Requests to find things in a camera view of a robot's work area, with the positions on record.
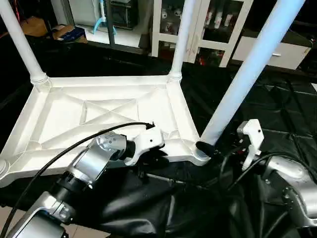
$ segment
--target white cabinet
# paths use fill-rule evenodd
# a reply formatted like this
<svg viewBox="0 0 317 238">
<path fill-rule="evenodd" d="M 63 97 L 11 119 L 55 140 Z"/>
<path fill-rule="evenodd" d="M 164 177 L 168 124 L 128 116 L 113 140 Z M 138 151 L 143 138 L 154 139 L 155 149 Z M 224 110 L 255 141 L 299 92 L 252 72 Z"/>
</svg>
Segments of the white cabinet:
<svg viewBox="0 0 317 238">
<path fill-rule="evenodd" d="M 253 0 L 196 0 L 184 61 L 226 67 Z M 152 56 L 173 55 L 184 0 L 155 0 Z"/>
<path fill-rule="evenodd" d="M 257 39 L 253 37 L 242 36 L 232 59 L 244 61 L 256 40 Z M 275 49 L 267 65 L 288 69 L 297 69 L 299 64 L 311 49 L 309 41 L 306 41 L 308 42 L 308 45 L 304 40 L 306 45 L 304 44 L 303 46 L 284 43 L 282 41 Z"/>
</svg>

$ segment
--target cable connector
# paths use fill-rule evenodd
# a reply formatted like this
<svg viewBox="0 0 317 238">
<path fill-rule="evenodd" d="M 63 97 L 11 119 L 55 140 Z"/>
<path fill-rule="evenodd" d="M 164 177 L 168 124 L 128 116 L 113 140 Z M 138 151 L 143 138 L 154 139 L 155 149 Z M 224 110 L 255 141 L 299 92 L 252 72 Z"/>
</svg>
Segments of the cable connector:
<svg viewBox="0 0 317 238">
<path fill-rule="evenodd" d="M 154 124 L 154 122 L 152 122 L 152 124 L 151 124 L 151 123 L 147 123 L 147 124 L 145 125 L 145 127 L 146 127 L 146 129 L 148 130 L 148 129 L 151 129 L 151 128 L 155 127 L 155 124 Z"/>
</svg>

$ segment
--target black cable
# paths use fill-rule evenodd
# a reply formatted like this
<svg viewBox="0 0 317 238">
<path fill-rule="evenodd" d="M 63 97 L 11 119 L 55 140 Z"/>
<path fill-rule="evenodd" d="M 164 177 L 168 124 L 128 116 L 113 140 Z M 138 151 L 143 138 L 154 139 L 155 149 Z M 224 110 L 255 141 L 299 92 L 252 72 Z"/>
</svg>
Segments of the black cable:
<svg viewBox="0 0 317 238">
<path fill-rule="evenodd" d="M 239 150 L 241 150 L 243 148 L 243 146 L 239 146 L 239 147 L 235 147 L 232 150 L 230 150 L 223 158 L 223 161 L 221 163 L 221 167 L 220 167 L 220 172 L 219 172 L 219 176 L 218 176 L 218 183 L 219 183 L 219 189 L 220 191 L 222 191 L 222 187 L 221 187 L 221 181 L 223 178 L 223 173 L 224 173 L 224 168 L 226 167 L 229 158 L 231 157 L 231 155 L 235 152 L 238 152 Z"/>
<path fill-rule="evenodd" d="M 125 123 L 125 124 L 121 124 L 121 125 L 116 125 L 116 126 L 113 126 L 111 128 L 108 128 L 108 129 L 104 129 L 104 130 L 101 130 L 93 135 L 90 135 L 78 142 L 76 142 L 75 144 L 69 146 L 67 149 L 65 149 L 64 151 L 60 152 L 58 155 L 56 155 L 54 158 L 52 158 L 47 164 L 45 164 L 36 174 L 35 176 L 32 178 L 32 180 L 29 182 L 29 184 L 26 186 L 26 188 L 24 189 L 24 191 L 22 192 L 22 194 L 20 195 L 19 199 L 17 200 L 17 202 L 15 203 L 14 207 L 12 208 L 4 226 L 3 226 L 3 229 L 1 231 L 1 234 L 0 234 L 0 238 L 4 238 L 8 228 L 9 228 L 9 225 L 13 219 L 13 216 L 20 204 L 20 202 L 22 201 L 22 199 L 24 198 L 24 196 L 26 195 L 26 193 L 28 192 L 28 190 L 30 189 L 31 185 L 33 184 L 33 182 L 49 167 L 51 166 L 55 161 L 57 161 L 60 157 L 62 157 L 63 155 L 65 155 L 66 153 L 68 153 L 69 151 L 71 151 L 72 149 L 76 148 L 77 146 L 79 146 L 80 144 L 90 140 L 90 139 L 93 139 L 99 135 L 102 135 L 102 134 L 105 134 L 111 130 L 115 130 L 115 129 L 118 129 L 118 128 L 121 128 L 121 127 L 125 127 L 125 126 L 129 126 L 129 125 L 145 125 L 147 127 L 147 129 L 149 128 L 152 128 L 154 127 L 154 125 L 152 124 L 149 124 L 149 123 L 146 123 L 146 122 L 129 122 L 129 123 Z"/>
<path fill-rule="evenodd" d="M 263 238 L 268 238 L 268 236 L 272 233 L 272 231 L 276 228 L 276 226 L 286 217 L 288 214 L 287 211 L 283 212 L 281 215 L 277 217 L 277 219 L 273 222 L 273 224 L 270 226 L 266 234 L 263 236 Z"/>
</svg>

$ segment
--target shelf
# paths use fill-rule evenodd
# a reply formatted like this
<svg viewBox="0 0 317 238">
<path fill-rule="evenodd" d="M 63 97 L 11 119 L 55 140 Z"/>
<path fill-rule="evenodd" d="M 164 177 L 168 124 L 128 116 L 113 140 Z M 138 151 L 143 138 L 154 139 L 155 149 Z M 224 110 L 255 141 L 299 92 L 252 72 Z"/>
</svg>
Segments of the shelf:
<svg viewBox="0 0 317 238">
<path fill-rule="evenodd" d="M 165 33 L 159 33 L 158 38 L 160 41 L 166 41 L 170 43 L 177 43 L 177 36 L 165 34 Z"/>
<path fill-rule="evenodd" d="M 76 25 L 85 30 L 88 41 L 110 44 L 106 27 L 99 27 L 98 31 L 93 34 L 91 26 Z M 139 48 L 139 42 L 142 35 L 142 25 L 139 24 L 133 30 L 127 30 L 116 27 L 117 34 L 114 36 L 114 42 L 117 45 Z"/>
<path fill-rule="evenodd" d="M 201 48 L 215 49 L 225 51 L 228 47 L 228 43 L 217 42 L 217 41 L 207 41 L 201 40 L 198 44 Z"/>
</svg>

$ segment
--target blue object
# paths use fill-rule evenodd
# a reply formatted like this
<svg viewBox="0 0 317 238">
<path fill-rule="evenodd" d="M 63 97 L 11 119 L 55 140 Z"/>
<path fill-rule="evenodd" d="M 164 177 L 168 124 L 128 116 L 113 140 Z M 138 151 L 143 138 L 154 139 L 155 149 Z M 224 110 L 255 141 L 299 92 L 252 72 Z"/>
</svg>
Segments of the blue object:
<svg viewBox="0 0 317 238">
<path fill-rule="evenodd" d="M 93 33 L 95 34 L 95 32 L 97 31 L 99 25 L 101 23 L 106 23 L 106 17 L 105 17 L 105 9 L 104 9 L 104 0 L 100 0 L 100 8 L 101 8 L 101 18 L 98 19 L 98 21 L 95 23 L 94 29 L 93 29 Z M 113 28 L 113 34 L 116 35 L 117 31 L 115 30 L 114 26 L 112 26 Z"/>
</svg>

